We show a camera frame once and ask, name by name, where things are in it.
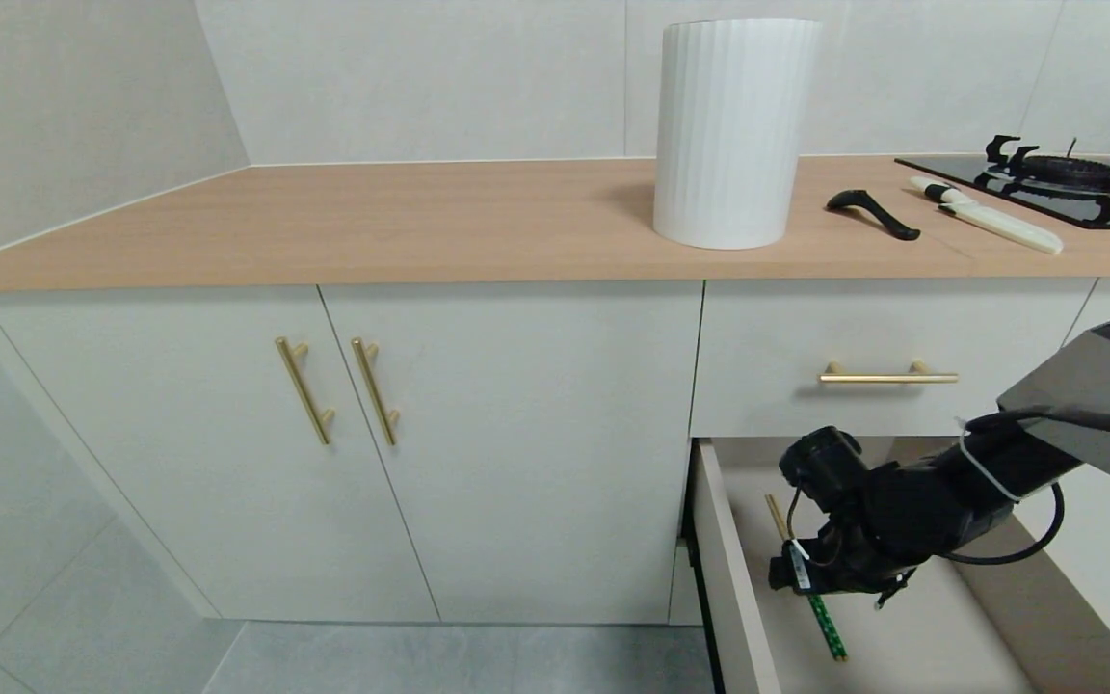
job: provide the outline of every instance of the ribbed white vase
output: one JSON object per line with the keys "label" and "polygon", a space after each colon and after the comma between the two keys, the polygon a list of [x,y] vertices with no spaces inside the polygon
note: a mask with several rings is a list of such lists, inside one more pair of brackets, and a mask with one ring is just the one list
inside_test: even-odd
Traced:
{"label": "ribbed white vase", "polygon": [[657,233],[702,249],[783,238],[819,39],[803,19],[666,27]]}

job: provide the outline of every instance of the kitchen counter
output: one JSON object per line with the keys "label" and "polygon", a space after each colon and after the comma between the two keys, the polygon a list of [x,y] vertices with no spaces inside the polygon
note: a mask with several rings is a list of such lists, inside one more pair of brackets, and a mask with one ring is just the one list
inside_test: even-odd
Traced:
{"label": "kitchen counter", "polygon": [[[650,228],[653,159],[255,167],[0,250],[0,291],[437,281],[1110,276],[1110,231],[1010,202],[1060,234],[1052,257],[937,211],[889,157],[805,157],[788,231],[751,251]],[[916,242],[825,201],[868,189]]]}

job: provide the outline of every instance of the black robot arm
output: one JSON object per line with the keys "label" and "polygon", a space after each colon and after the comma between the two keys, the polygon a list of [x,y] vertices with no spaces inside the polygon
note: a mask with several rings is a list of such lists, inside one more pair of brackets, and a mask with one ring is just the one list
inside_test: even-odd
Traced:
{"label": "black robot arm", "polygon": [[[1110,473],[1110,369],[1081,370],[1100,356],[1110,365],[1110,324],[1084,333],[1006,392],[1001,412],[966,423],[959,443],[911,464],[869,470],[858,441],[836,428],[798,440],[779,469],[796,487],[794,502],[807,496],[829,519],[815,537],[788,541],[783,556],[770,560],[770,587],[878,593],[882,605],[930,557],[1000,564],[1042,550],[1064,517],[1056,481],[1082,464],[1083,453],[1104,447],[1109,463],[1099,466]],[[1074,363],[1080,369],[1070,369]],[[1107,398],[1089,399],[1091,392]],[[1031,547],[1005,557],[957,553],[1003,522],[1015,502],[1048,485],[1056,514]]]}

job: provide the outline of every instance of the pencil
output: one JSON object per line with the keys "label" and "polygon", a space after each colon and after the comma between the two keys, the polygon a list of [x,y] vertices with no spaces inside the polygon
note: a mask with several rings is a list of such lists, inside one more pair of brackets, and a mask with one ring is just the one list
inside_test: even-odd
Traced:
{"label": "pencil", "polygon": [[[790,540],[790,531],[785,526],[783,511],[778,510],[777,497],[771,495],[771,493],[767,493],[765,501],[770,505],[770,514],[774,515],[774,524],[778,526],[778,534],[783,537],[784,542]],[[811,607],[811,614],[815,615],[816,623],[820,626],[820,634],[825,637],[825,643],[829,646],[829,654],[834,655],[834,660],[837,662],[846,663],[850,656],[846,654],[842,637],[837,635],[837,627],[834,626],[834,620],[829,618],[829,607],[825,606],[825,602],[819,595],[808,595],[807,605]]]}

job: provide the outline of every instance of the gold bar handle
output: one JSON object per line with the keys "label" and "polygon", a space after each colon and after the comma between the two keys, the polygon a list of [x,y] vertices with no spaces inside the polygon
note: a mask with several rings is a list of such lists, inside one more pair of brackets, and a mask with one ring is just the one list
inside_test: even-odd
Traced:
{"label": "gold bar handle", "polygon": [[336,410],[327,408],[319,413],[316,406],[311,401],[311,391],[307,391],[307,382],[303,379],[303,372],[299,370],[299,360],[307,354],[307,343],[300,342],[291,348],[290,341],[283,338],[276,339],[276,351],[281,352],[281,361],[285,363],[285,370],[290,373],[290,379],[294,382],[294,390],[299,391],[299,400],[303,401],[303,410],[311,418],[311,425],[316,428],[316,435],[324,445],[331,444],[332,439],[327,437],[327,423],[332,422]]}
{"label": "gold bar handle", "polygon": [[375,404],[375,416],[380,418],[380,426],[383,426],[383,439],[389,445],[397,444],[396,425],[401,419],[401,413],[396,410],[384,408],[383,399],[380,398],[380,386],[375,383],[375,371],[371,368],[371,362],[380,353],[380,346],[375,343],[362,344],[362,339],[355,338],[351,341],[354,355],[357,356],[357,369],[362,370],[362,378],[366,379],[366,392],[371,395],[371,403]]}
{"label": "gold bar handle", "polygon": [[820,383],[921,383],[932,385],[934,383],[957,383],[959,378],[956,373],[932,373],[928,364],[919,360],[910,363],[907,373],[846,373],[842,364],[829,362],[824,373],[820,373],[816,381]]}

